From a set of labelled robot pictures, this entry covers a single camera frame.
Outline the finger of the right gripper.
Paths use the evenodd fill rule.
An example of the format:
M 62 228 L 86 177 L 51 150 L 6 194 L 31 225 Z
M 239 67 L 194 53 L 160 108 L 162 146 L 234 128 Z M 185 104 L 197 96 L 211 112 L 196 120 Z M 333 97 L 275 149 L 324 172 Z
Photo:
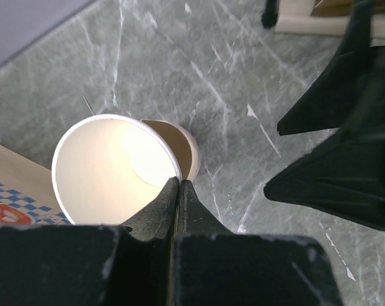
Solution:
M 272 178 L 266 198 L 385 231 L 385 104 L 359 110 L 360 118 Z

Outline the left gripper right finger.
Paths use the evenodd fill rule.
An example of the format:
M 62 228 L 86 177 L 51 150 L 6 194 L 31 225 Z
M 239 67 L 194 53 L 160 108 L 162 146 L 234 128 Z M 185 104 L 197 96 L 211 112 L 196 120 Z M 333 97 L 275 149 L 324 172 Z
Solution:
M 189 180 L 183 180 L 177 191 L 175 236 L 178 235 L 232 235 L 209 209 L 200 202 Z

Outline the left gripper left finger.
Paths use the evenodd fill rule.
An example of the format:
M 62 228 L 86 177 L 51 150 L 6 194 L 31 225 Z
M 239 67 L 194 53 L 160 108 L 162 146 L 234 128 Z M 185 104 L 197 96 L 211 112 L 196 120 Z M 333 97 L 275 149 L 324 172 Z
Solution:
M 165 239 L 175 220 L 179 181 L 170 178 L 159 194 L 122 225 L 139 242 Z

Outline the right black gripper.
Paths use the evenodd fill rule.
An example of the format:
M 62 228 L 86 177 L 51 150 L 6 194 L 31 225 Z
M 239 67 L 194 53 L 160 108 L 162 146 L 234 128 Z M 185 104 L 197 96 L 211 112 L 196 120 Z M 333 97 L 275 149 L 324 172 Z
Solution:
M 306 93 L 277 124 L 279 135 L 339 128 L 365 91 L 385 47 L 371 47 L 372 19 L 385 1 L 353 1 L 338 52 Z

